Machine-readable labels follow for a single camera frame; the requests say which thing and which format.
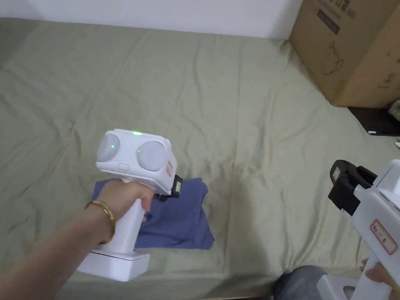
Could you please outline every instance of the cardboard box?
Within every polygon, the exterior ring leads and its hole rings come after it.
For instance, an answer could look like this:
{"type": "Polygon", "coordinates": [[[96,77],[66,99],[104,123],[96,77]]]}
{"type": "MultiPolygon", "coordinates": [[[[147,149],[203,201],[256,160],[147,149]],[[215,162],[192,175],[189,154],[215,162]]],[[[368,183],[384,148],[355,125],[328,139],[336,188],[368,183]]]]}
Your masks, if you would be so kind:
{"type": "Polygon", "coordinates": [[[290,42],[332,105],[400,98],[400,0],[304,0],[290,42]]]}

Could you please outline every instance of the wrinkled fabric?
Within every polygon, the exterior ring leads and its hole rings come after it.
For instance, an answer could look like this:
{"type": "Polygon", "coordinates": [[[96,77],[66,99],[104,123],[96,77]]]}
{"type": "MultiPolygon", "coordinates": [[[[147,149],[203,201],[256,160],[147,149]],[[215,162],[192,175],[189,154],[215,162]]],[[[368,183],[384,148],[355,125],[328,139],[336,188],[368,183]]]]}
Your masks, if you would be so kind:
{"type": "Polygon", "coordinates": [[[377,173],[400,152],[331,106],[288,42],[9,18],[0,29],[1,270],[82,211],[114,128],[171,141],[177,174],[208,186],[215,242],[152,248],[123,284],[76,272],[60,297],[250,297],[284,271],[356,270],[368,255],[327,197],[329,171],[344,159],[377,173]]]}
{"type": "MultiPolygon", "coordinates": [[[[96,182],[92,200],[96,200],[110,180],[96,182]]],[[[179,198],[161,201],[154,197],[146,221],[142,223],[135,248],[209,249],[214,237],[202,208],[208,193],[201,178],[182,182],[179,198]]]]}

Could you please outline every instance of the white plastic casing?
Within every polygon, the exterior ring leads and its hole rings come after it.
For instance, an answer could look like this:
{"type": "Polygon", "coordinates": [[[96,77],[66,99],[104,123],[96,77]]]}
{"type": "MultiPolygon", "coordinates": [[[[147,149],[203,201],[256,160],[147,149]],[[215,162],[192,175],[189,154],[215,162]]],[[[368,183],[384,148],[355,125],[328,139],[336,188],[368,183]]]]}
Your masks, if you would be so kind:
{"type": "MultiPolygon", "coordinates": [[[[96,162],[100,171],[109,173],[113,177],[125,178],[130,181],[138,181],[151,187],[156,194],[170,195],[176,173],[176,158],[172,153],[171,142],[161,136],[139,133],[135,131],[114,129],[106,132],[115,135],[119,140],[119,146],[115,156],[106,162],[96,162]],[[158,142],[165,150],[165,161],[158,171],[149,171],[141,167],[138,156],[146,155],[140,147],[146,142],[158,142]]],[[[116,149],[117,145],[108,145],[110,149],[116,149]]]]}
{"type": "MultiPolygon", "coordinates": [[[[177,165],[169,140],[114,129],[106,132],[97,156],[96,166],[112,177],[140,182],[156,194],[171,194],[177,165]]],[[[144,214],[142,201],[137,199],[116,223],[112,240],[92,250],[78,271],[119,281],[129,281],[146,272],[150,255],[133,251],[144,214]]]]}
{"type": "Polygon", "coordinates": [[[358,185],[354,195],[360,204],[353,216],[344,214],[370,249],[364,273],[357,286],[351,278],[324,275],[317,287],[323,300],[347,300],[341,291],[344,286],[356,288],[352,300],[387,300],[390,287],[369,280],[365,272],[381,262],[400,285],[400,160],[393,160],[371,188],[358,185]]]}

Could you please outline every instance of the jeans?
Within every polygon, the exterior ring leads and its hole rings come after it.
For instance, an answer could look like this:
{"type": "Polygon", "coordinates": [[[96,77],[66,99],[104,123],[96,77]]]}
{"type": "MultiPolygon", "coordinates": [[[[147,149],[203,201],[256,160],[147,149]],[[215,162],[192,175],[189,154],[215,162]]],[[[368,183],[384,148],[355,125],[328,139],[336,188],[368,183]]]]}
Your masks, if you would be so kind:
{"type": "Polygon", "coordinates": [[[274,300],[321,300],[317,282],[326,273],[319,267],[305,266],[283,274],[274,286],[274,300]]]}

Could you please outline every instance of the red label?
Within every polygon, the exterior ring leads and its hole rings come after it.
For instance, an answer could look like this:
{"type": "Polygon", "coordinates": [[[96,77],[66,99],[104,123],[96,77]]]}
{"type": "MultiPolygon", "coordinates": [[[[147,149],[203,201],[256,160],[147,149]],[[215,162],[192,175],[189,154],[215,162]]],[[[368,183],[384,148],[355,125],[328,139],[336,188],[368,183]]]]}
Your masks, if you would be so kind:
{"type": "Polygon", "coordinates": [[[168,162],[168,164],[167,164],[167,173],[168,173],[168,175],[171,177],[172,176],[172,170],[173,170],[174,168],[172,167],[172,165],[171,165],[171,163],[170,162],[168,162]]]}
{"type": "Polygon", "coordinates": [[[378,241],[381,243],[383,248],[385,248],[386,252],[389,255],[392,255],[397,250],[397,244],[394,239],[388,234],[386,229],[382,226],[382,224],[375,220],[371,226],[372,233],[376,236],[378,241]]]}

